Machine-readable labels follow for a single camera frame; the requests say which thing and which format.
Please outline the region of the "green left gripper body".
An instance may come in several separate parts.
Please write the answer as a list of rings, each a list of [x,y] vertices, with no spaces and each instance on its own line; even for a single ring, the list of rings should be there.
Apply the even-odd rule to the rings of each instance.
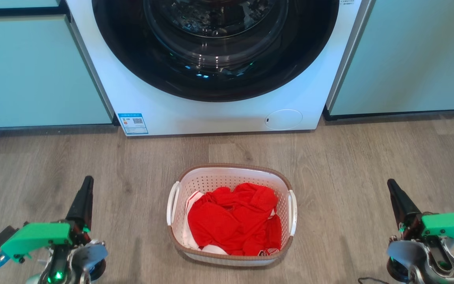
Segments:
[[[16,230],[0,248],[13,261],[23,263],[31,252],[40,248],[85,244],[82,238],[90,230],[91,225],[83,222],[34,222]]]

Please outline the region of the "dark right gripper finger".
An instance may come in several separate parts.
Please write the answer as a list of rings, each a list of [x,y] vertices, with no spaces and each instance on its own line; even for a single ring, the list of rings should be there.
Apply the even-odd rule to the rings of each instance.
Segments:
[[[407,195],[406,199],[406,221],[407,226],[402,227],[400,230],[402,232],[409,231],[409,232],[422,232],[423,225],[421,222],[422,212],[419,208],[415,205],[412,199]]]
[[[387,187],[389,189],[391,205],[393,209],[393,214],[396,220],[396,225],[398,229],[407,226],[406,221],[406,192],[401,189],[395,179],[388,179]]]

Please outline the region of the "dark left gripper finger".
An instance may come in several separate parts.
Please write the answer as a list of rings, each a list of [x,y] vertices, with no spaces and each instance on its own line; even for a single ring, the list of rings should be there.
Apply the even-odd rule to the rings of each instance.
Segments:
[[[83,232],[89,232],[89,176],[85,176],[65,219],[74,221]]]
[[[90,232],[92,224],[93,210],[93,185],[94,179],[92,176],[86,176],[81,190],[85,193],[84,208],[83,208],[83,231]]]

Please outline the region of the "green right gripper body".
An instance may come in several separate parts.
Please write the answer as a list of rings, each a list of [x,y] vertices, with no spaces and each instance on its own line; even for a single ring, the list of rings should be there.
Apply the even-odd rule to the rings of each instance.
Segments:
[[[454,239],[454,212],[444,214],[422,214],[422,232],[401,233],[403,240],[417,240],[428,237]]]

